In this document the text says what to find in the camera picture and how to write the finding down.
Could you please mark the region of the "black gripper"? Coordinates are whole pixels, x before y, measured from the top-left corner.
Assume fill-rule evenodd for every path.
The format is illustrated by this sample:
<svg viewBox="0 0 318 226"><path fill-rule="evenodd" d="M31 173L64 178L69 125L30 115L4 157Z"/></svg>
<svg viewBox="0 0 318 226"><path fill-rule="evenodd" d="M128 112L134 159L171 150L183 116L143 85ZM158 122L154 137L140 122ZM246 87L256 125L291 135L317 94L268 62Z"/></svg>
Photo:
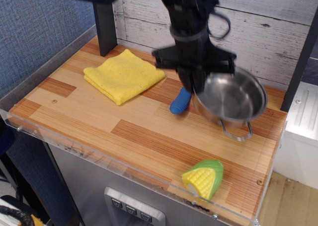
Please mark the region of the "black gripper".
<svg viewBox="0 0 318 226"><path fill-rule="evenodd" d="M172 34L173 46L152 51L156 67L177 69L188 92L203 92L210 73L235 73L236 54L214 46L207 33L183 36Z"/></svg>

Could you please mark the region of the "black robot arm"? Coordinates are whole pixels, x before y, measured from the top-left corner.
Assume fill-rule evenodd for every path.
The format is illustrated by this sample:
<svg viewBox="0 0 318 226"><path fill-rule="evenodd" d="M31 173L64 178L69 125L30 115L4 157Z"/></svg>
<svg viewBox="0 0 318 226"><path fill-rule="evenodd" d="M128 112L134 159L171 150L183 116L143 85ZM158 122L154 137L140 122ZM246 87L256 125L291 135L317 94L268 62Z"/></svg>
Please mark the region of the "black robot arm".
<svg viewBox="0 0 318 226"><path fill-rule="evenodd" d="M236 54L212 44L208 20L219 0L161 0L170 17L170 34L175 45L152 52L156 67L174 69L185 89L192 93L204 90L210 73L235 73Z"/></svg>

